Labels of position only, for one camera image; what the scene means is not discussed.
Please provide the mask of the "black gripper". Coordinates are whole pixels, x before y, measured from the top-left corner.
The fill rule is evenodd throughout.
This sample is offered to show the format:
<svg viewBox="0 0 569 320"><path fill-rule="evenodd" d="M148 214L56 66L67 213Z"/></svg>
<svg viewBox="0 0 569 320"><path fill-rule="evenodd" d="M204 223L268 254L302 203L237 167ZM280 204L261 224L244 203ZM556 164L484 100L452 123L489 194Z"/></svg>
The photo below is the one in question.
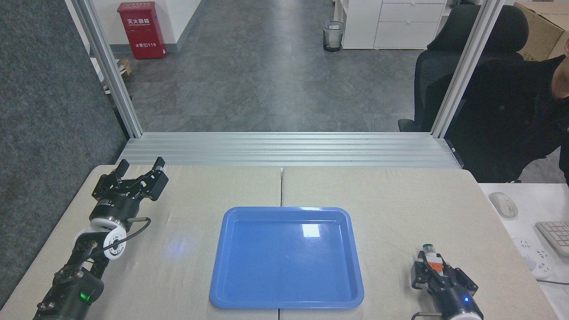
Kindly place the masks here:
<svg viewBox="0 0 569 320"><path fill-rule="evenodd" d="M153 202L158 200L169 179L163 167L165 161L158 157L152 169L134 180L121 180L129 168L126 160L121 160L116 169L108 175L102 175L98 180L92 196L98 200L92 213L91 220L101 217L126 222L138 215L140 199L149 198ZM125 196L104 196L120 193Z"/></svg>
<svg viewBox="0 0 569 320"><path fill-rule="evenodd" d="M411 287L431 292L429 282L435 276L425 251L419 251L411 267ZM484 316L473 299L478 285L461 268L444 267L437 273L438 290L433 290L433 300L443 319L483 319Z"/></svg>

